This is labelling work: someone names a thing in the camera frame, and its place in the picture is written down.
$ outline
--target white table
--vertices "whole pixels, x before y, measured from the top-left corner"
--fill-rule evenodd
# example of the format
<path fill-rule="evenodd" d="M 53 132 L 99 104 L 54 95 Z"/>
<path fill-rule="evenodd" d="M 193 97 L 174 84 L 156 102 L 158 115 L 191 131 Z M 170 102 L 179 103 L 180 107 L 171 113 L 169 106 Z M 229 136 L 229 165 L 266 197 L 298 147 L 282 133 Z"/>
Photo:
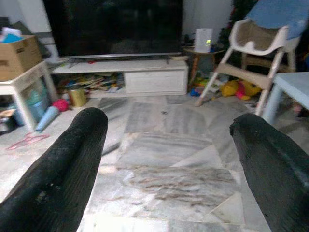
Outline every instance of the white table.
<path fill-rule="evenodd" d="M 56 101 L 58 99 L 56 88 L 44 61 L 32 67 L 13 80 L 0 82 L 0 95 L 13 95 L 25 125 L 30 131 L 34 131 L 36 122 L 32 117 L 32 114 L 28 109 L 26 101 L 23 99 L 21 92 L 32 85 L 35 81 L 40 79 L 42 76 L 44 77 L 51 100 L 53 102 Z"/>
<path fill-rule="evenodd" d="M 283 91 L 309 109 L 309 72 L 279 73 L 276 75 L 274 83 L 275 86 L 263 114 L 263 119 L 269 124 L 274 122 Z"/>

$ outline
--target yellow toy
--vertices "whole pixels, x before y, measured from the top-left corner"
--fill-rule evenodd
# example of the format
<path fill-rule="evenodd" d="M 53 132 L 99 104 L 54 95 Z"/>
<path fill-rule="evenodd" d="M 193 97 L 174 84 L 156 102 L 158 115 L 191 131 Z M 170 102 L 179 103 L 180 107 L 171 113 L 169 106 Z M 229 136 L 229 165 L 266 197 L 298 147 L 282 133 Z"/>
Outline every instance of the yellow toy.
<path fill-rule="evenodd" d="M 224 97 L 236 95 L 239 99 L 249 100 L 262 89 L 248 81 L 228 81 L 220 87 Z"/>

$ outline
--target black tv screen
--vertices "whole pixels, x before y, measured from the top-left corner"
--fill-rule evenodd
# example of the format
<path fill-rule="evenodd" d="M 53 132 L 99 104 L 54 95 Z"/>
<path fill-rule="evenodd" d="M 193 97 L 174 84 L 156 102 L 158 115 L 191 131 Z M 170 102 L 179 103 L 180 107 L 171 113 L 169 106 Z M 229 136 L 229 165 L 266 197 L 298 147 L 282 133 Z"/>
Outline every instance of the black tv screen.
<path fill-rule="evenodd" d="M 183 0 L 44 0 L 44 5 L 61 57 L 180 51 Z"/>

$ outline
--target foot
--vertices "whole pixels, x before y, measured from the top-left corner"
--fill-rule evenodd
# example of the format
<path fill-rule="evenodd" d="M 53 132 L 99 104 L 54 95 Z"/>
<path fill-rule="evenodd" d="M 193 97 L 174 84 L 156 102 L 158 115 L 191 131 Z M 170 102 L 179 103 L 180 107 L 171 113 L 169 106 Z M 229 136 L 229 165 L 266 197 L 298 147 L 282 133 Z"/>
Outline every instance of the foot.
<path fill-rule="evenodd" d="M 203 104 L 203 99 L 199 98 L 195 103 L 194 106 L 199 107 Z"/>

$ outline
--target blue cloth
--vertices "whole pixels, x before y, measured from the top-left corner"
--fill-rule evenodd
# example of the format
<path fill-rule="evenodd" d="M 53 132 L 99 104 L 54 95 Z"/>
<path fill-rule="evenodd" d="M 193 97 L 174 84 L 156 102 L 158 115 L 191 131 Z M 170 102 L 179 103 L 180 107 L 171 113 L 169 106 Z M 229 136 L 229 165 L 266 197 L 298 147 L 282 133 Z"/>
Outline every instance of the blue cloth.
<path fill-rule="evenodd" d="M 4 44 L 8 44 L 8 43 L 13 43 L 16 41 L 20 41 L 22 40 L 23 37 L 17 36 L 17 35 L 13 35 L 13 34 L 7 34 L 4 38 L 4 40 L 2 41 L 2 43 Z"/>
<path fill-rule="evenodd" d="M 306 29 L 309 0 L 259 0 L 246 16 L 262 28 L 289 26 L 288 40 Z"/>

